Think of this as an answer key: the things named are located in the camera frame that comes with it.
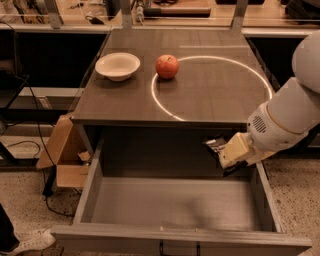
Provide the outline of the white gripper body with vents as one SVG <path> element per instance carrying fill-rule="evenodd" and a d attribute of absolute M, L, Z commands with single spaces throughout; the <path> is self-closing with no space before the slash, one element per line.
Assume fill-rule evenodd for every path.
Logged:
<path fill-rule="evenodd" d="M 289 149 L 308 133 L 293 133 L 279 126 L 268 112 L 267 103 L 261 104 L 248 118 L 247 132 L 253 144 L 262 151 L 279 152 Z"/>

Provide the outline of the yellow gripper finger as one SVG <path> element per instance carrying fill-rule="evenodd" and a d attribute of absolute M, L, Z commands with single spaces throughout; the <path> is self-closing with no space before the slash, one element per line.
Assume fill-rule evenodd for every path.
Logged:
<path fill-rule="evenodd" d="M 223 147 L 219 154 L 220 164 L 224 169 L 234 166 L 238 162 L 249 159 L 254 154 L 248 133 L 236 133 Z"/>
<path fill-rule="evenodd" d="M 265 160 L 271 156 L 273 156 L 275 154 L 274 151 L 256 151 L 255 154 L 253 156 L 251 156 L 250 158 L 248 158 L 246 160 L 246 162 L 248 163 L 249 166 L 256 164 L 262 160 Z"/>

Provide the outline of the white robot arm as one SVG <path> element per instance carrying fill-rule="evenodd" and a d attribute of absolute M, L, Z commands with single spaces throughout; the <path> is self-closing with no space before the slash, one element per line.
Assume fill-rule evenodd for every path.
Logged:
<path fill-rule="evenodd" d="M 294 76 L 248 118 L 219 153 L 224 169 L 255 164 L 293 147 L 320 122 L 320 31 L 307 36 L 292 57 Z"/>

